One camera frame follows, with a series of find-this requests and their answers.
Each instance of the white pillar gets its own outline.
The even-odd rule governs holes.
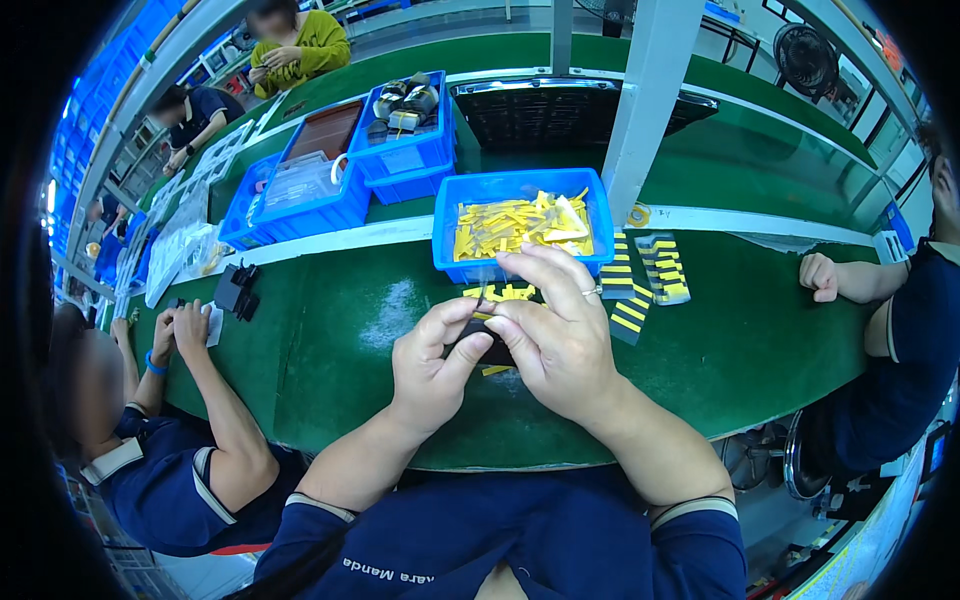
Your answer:
[[[550,70],[554,77],[570,74],[570,47],[573,43],[573,1],[553,0],[553,27],[550,29]]]
[[[602,179],[613,224],[636,203],[663,139],[700,31],[703,0],[639,0]]]

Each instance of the label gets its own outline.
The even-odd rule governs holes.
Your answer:
[[[383,159],[383,165],[391,175],[423,168],[423,159],[420,158],[420,151],[416,148],[385,152],[380,155],[380,158]]]

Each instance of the blue wristband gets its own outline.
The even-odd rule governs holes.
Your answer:
[[[147,369],[155,372],[158,375],[167,374],[167,367],[158,367],[150,360],[153,355],[154,355],[153,348],[150,348],[149,350],[147,350],[147,356],[146,356]]]

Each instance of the shirt collar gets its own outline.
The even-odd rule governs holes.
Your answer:
[[[141,458],[143,450],[140,449],[140,442],[136,438],[127,438],[107,454],[93,459],[89,467],[82,468],[80,473],[91,486],[99,486],[113,473]]]
[[[183,124],[189,121],[193,121],[193,109],[190,107],[190,97],[187,96],[183,99],[183,107],[186,108],[186,117],[180,121],[180,128],[183,129]]]
[[[960,246],[946,242],[927,242],[943,258],[960,267]]]

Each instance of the navy blue uniform shirt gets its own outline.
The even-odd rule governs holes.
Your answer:
[[[618,494],[570,472],[426,483],[388,493],[356,518],[295,493],[254,580],[336,540],[336,561],[298,598],[473,598],[501,563],[529,598],[744,597],[729,500],[692,500],[651,526]]]
[[[890,300],[890,357],[825,398],[840,463],[865,473],[896,460],[933,422],[960,362],[960,247],[922,238]]]
[[[276,481],[232,514],[210,491],[213,434],[141,411],[127,405],[115,430],[123,444],[83,471],[124,531],[146,548],[179,557],[274,538],[283,502],[304,473],[298,453],[271,444],[280,464]]]
[[[170,145],[174,150],[179,150],[193,141],[218,112],[226,116],[228,123],[242,117],[245,112],[236,98],[213,87],[200,86],[186,90],[184,106],[186,116],[183,121],[170,128]]]

